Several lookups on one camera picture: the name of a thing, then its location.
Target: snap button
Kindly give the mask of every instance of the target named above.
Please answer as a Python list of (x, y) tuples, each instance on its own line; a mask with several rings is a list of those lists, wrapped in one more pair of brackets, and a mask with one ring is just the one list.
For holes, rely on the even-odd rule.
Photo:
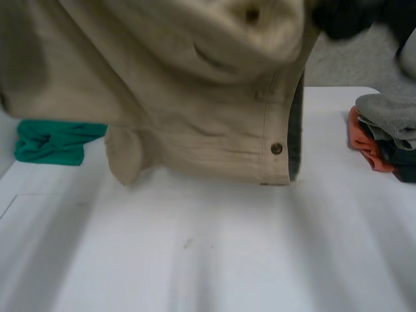
[(272, 145), (272, 153), (274, 155), (280, 155), (283, 152), (283, 146), (280, 143), (275, 143)]

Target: teal fabric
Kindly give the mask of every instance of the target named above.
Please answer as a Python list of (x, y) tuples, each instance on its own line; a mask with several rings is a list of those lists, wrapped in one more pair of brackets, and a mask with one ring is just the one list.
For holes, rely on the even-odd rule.
[(84, 144), (101, 138), (106, 130), (106, 125), (94, 123), (24, 120), (18, 126), (14, 155), (24, 163), (80, 166)]

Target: jacket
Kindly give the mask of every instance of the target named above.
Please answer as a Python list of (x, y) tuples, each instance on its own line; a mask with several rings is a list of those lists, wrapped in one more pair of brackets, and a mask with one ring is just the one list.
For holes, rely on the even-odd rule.
[(319, 33), (310, 11), (307, 0), (2, 1), (2, 107), (108, 124), (125, 185), (156, 166), (286, 185)]

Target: white surface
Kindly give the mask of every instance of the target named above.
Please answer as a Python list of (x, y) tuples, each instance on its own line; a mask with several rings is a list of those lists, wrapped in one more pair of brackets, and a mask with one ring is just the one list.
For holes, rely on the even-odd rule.
[(13, 165), (14, 146), (17, 141), (18, 121), (6, 116), (0, 110), (0, 178)]
[(372, 92), (306, 90), (291, 187), (160, 169), (123, 188), (101, 141), (81, 168), (25, 177), (16, 163), (24, 181), (1, 187), (19, 190), (2, 203), (0, 311), (416, 311), (415, 186), (346, 147), (348, 111)]

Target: floor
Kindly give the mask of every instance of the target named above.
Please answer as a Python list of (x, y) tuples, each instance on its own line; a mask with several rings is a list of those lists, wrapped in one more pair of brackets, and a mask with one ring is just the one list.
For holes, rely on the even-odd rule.
[(416, 96), (416, 84), (395, 66), (396, 50), (382, 27), (341, 43), (321, 36), (307, 65), (306, 85), (369, 86), (381, 93)]

